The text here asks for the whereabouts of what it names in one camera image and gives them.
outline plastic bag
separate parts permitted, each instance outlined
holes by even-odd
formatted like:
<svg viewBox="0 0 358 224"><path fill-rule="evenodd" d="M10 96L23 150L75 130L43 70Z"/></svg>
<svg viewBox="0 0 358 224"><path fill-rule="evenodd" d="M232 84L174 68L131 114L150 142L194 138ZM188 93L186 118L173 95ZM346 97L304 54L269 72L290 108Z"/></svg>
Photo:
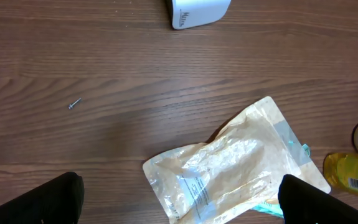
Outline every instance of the plastic bag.
<svg viewBox="0 0 358 224"><path fill-rule="evenodd" d="M210 144L164 152L144 173L173 223L226 223L274 199L285 174L301 169L263 111L248 107Z"/></svg>

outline yellow bottle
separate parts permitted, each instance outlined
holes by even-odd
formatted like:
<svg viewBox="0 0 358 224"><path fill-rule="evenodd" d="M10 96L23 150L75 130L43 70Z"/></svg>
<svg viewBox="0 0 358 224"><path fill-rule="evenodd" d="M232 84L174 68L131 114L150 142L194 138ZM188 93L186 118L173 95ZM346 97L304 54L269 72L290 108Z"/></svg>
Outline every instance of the yellow bottle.
<svg viewBox="0 0 358 224"><path fill-rule="evenodd" d="M358 154L335 153L327 156L324 176L333 187L358 196Z"/></svg>

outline white container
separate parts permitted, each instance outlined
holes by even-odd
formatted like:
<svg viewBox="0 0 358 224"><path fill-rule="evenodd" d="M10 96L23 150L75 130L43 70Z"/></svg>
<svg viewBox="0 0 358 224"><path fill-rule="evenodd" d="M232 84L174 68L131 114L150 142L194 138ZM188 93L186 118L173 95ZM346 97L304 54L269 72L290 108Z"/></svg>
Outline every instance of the white container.
<svg viewBox="0 0 358 224"><path fill-rule="evenodd" d="M187 29L216 22L227 12L231 0L167 0L173 28Z"/></svg>

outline wooden table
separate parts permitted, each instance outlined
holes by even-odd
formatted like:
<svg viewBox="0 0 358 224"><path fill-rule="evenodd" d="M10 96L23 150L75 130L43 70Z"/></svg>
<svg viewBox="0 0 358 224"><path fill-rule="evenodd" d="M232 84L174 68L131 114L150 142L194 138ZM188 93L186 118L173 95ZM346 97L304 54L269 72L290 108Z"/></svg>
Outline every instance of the wooden table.
<svg viewBox="0 0 358 224"><path fill-rule="evenodd" d="M358 1L233 0L217 23L169 23L163 0L0 0L0 204L72 170L80 223L167 223L142 163L266 95L320 169L353 151Z"/></svg>

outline metal screw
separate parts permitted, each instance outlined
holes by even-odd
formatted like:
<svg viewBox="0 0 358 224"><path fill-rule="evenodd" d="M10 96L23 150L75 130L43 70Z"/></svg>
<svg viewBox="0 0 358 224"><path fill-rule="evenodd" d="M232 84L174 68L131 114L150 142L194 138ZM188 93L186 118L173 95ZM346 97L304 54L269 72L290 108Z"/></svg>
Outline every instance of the metal screw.
<svg viewBox="0 0 358 224"><path fill-rule="evenodd" d="M68 106L68 109L72 109L72 108L75 106L75 104L79 103L79 101L81 101L81 100L82 100L82 99L79 98L77 101L75 101L74 103L72 103L71 105L69 105L69 106Z"/></svg>

